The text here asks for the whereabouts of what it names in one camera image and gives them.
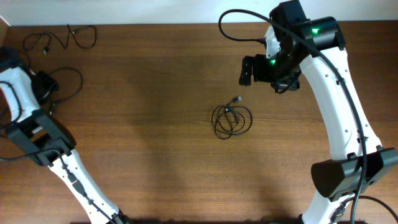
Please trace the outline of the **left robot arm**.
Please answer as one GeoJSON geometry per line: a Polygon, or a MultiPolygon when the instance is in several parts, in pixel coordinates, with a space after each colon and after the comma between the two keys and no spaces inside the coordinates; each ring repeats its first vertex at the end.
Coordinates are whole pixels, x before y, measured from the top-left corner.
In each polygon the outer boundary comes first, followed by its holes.
{"type": "Polygon", "coordinates": [[[71,133],[52,116],[58,83],[49,73],[35,73],[19,50],[1,47],[1,94],[10,119],[1,131],[30,159],[48,167],[79,201],[92,223],[128,223],[85,169],[71,133]]]}

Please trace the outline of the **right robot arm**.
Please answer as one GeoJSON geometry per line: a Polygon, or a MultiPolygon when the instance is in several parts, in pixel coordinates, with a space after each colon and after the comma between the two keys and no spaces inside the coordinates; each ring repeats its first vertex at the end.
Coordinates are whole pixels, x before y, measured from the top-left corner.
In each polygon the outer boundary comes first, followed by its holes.
{"type": "Polygon", "coordinates": [[[277,93],[309,82],[326,127],[330,159],[312,165],[316,188],[299,223],[338,223],[347,207],[355,215],[364,191],[397,165],[397,151],[382,146],[353,85],[345,40],[337,20],[306,17],[298,1],[274,8],[261,43],[264,55],[245,57],[239,83],[271,84],[277,93]]]}

